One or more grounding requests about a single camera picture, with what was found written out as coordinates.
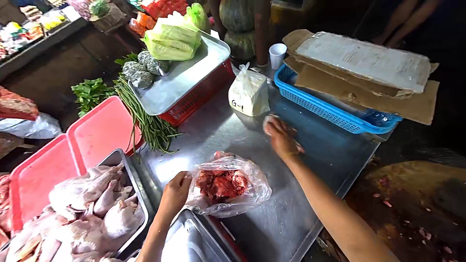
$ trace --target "white plastic sack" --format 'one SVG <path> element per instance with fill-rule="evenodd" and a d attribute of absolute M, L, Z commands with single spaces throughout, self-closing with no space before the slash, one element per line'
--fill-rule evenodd
<path fill-rule="evenodd" d="M 39 113 L 35 121 L 18 118 L 0 118 L 0 131 L 20 138 L 50 139 L 62 134 L 58 120 Z"/>
<path fill-rule="evenodd" d="M 228 91 L 228 100 L 234 109 L 254 117 L 270 111 L 267 78 L 262 74 L 247 70 L 248 67 L 249 63 L 240 65 L 240 73 Z"/>

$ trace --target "styrofoam sheet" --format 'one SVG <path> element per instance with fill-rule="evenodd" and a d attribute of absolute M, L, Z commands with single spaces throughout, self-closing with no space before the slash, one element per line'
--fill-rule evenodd
<path fill-rule="evenodd" d="M 314 34 L 296 52 L 355 76 L 415 93 L 424 91 L 431 72 L 426 56 L 326 32 Z"/>

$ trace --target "stainless steel tray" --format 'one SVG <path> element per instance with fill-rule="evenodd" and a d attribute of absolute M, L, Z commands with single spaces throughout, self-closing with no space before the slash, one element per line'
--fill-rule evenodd
<path fill-rule="evenodd" d="M 134 262 L 139 251 L 126 262 Z M 170 226 L 162 252 L 162 262 L 232 262 L 214 237 L 191 210 L 180 212 Z"/>
<path fill-rule="evenodd" d="M 123 150 L 114 150 L 98 165 L 114 166 L 118 165 L 121 161 L 123 161 L 125 167 L 123 169 L 123 173 L 128 175 L 130 178 L 129 181 L 126 181 L 127 184 L 125 186 L 133 187 L 134 193 L 137 195 L 137 199 L 143 209 L 145 219 L 143 224 L 134 233 L 134 235 L 118 250 L 116 256 L 120 259 L 130 256 L 134 250 L 141 247 L 141 242 L 144 241 L 147 235 L 147 231 L 149 230 L 149 226 L 151 225 L 155 216 L 154 209 L 152 208 L 151 203 L 147 198 L 147 194 L 142 187 L 141 180 L 139 179 L 139 176 L 133 167 L 131 159 L 124 154 Z"/>
<path fill-rule="evenodd" d="M 204 80 L 230 56 L 230 47 L 223 41 L 201 32 L 201 45 L 191 60 L 173 61 L 168 75 L 158 76 L 148 89 L 133 89 L 147 114 L 156 116 L 167 112 L 193 87 Z"/>

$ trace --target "meat scraps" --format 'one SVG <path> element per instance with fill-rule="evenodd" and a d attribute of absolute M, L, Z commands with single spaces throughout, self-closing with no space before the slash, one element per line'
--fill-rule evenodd
<path fill-rule="evenodd" d="M 196 186 L 211 204 L 227 203 L 231 198 L 244 194 L 248 182 L 239 170 L 201 170 Z"/>

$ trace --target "hand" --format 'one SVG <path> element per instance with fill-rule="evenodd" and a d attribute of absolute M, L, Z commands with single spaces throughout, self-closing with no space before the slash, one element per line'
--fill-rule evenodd
<path fill-rule="evenodd" d="M 179 172 L 165 186 L 162 200 L 158 207 L 157 214 L 166 216 L 168 220 L 173 220 L 175 215 L 183 208 L 188 198 L 189 185 L 192 181 L 192 176 L 186 175 L 188 171 Z"/>
<path fill-rule="evenodd" d="M 290 129 L 283 120 L 274 117 L 266 123 L 265 129 L 267 133 L 270 133 L 272 147 L 283 161 L 299 154 L 296 141 L 293 139 L 295 131 Z"/>

